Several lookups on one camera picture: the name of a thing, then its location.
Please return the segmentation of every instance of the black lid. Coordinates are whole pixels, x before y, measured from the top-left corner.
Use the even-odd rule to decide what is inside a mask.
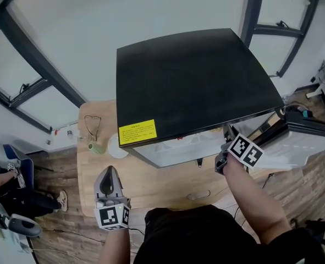
[[[154,119],[147,145],[283,106],[260,63],[231,29],[185,32],[117,50],[118,127]]]
[[[299,111],[286,112],[279,121],[262,132],[253,142],[264,148],[289,131],[325,137],[325,122],[314,117],[305,118]]]

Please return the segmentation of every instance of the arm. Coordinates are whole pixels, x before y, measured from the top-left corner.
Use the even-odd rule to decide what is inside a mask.
[[[260,189],[243,165],[230,153],[223,173],[240,210],[261,243],[269,244],[279,235],[291,230],[278,201]]]
[[[130,242],[128,229],[108,232],[100,253],[99,264],[129,264]]]
[[[17,177],[17,174],[13,171],[9,171],[7,173],[0,174],[0,187],[10,181],[11,179],[14,179]]]

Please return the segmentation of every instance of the hand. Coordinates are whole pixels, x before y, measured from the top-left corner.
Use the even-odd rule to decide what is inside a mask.
[[[19,172],[16,168],[12,169],[10,172],[12,172],[14,174],[14,179],[19,176]]]
[[[128,200],[127,200],[127,204],[126,204],[126,205],[129,207],[129,209],[131,209],[130,200],[131,200],[131,199],[128,199]]]
[[[241,164],[231,153],[227,154],[227,164],[223,168],[223,173],[228,171],[232,171],[234,168],[243,168],[243,164]]]

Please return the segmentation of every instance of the blue chair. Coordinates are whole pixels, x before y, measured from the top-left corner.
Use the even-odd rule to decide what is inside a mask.
[[[20,171],[23,175],[25,186],[34,189],[34,163],[32,159],[14,146],[3,145],[4,152],[9,160],[18,160],[20,162]]]

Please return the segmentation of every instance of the sneaker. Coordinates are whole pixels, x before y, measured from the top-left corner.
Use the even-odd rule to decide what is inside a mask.
[[[60,191],[59,192],[59,197],[57,198],[57,201],[62,205],[61,210],[66,212],[68,210],[68,198],[67,198],[67,194],[65,193],[65,191]]]

